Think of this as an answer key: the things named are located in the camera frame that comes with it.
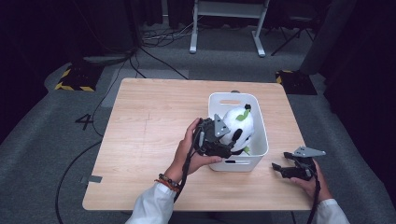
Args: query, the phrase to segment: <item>white sleeve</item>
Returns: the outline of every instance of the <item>white sleeve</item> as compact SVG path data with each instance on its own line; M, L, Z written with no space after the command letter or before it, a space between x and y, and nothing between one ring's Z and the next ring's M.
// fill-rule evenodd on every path
M316 223L348 224L347 216L335 199L324 200L318 205Z
M134 211L126 224L166 224L172 216L176 193L161 183L143 192L134 204Z

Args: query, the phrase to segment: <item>person's right hand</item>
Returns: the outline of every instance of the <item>person's right hand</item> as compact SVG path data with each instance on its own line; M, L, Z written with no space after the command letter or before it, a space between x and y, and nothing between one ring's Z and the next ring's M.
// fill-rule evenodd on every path
M178 144L174 160L169 168L165 171L164 175L171 178L173 181L179 183L183 176L183 165L186 161L187 154L192 145L192 135L199 123L200 119L196 119L187 129L184 139ZM197 171L200 167L216 162L221 162L221 157L218 156L201 156L194 153L191 158L188 175Z
M320 192L318 196L318 203L332 199L332 195L330 194L329 187L327 186L326 180L324 179L323 173L320 170L318 163L314 160L315 166L317 167L318 180L320 182ZM305 181L303 179L292 177L290 179L291 182L300 186L311 198L315 197L315 178L311 178L309 181Z

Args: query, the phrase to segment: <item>metal stand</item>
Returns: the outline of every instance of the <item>metal stand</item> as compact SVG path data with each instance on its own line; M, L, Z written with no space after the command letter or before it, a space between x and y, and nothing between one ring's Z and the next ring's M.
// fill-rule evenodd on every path
M259 19L257 30L251 33L259 56L264 57L265 51L260 41L260 31L262 30L262 23L267 13L268 3L269 0L266 0L264 4L239 4L195 0L190 53L196 53L197 51L198 15L204 15Z

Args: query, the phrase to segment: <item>person's left hand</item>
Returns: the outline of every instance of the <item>person's left hand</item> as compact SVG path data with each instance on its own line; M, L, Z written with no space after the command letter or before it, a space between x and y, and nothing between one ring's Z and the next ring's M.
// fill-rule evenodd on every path
M198 125L200 119L196 119L187 129L184 139L180 141L175 153L175 158L169 168L166 170L164 175L171 178L173 181L179 183L183 175L183 164L186 161L187 154L190 151L192 144L192 134ZM194 153L191 158L190 168L188 175L197 171L201 166L220 162L221 157L218 156L201 156L198 153Z

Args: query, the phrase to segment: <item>white object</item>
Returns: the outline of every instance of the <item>white object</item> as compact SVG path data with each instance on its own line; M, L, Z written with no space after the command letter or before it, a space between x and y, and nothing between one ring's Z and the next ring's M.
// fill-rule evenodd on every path
M268 4L269 0L265 1L264 4L206 2L195 0L190 53L196 53L197 51L198 15L203 15L259 19L257 30L252 31L252 35L259 56L264 57L265 51L260 41L260 31L262 30L262 23L267 13Z
M224 145L229 145L233 141L233 135L238 129L242 130L241 136L236 140L235 145L231 149L232 152L238 151L246 147L251 141L251 135L254 134L254 121L253 116L249 112L244 120L236 119L239 115L243 115L246 109L244 107L236 107L229 110L224 118L222 119L225 125L230 129L229 133L226 133L220 142Z
M235 92L215 92L209 96L208 117L214 118L218 114L224 118L225 114L237 107L251 106L251 115L254 120L254 134L250 137L248 144L249 155L232 155L229 159L222 159L222 162L210 164L209 167L215 171L227 172L250 172L260 162L262 157L268 152L267 134L262 119L262 112L259 103L251 94Z

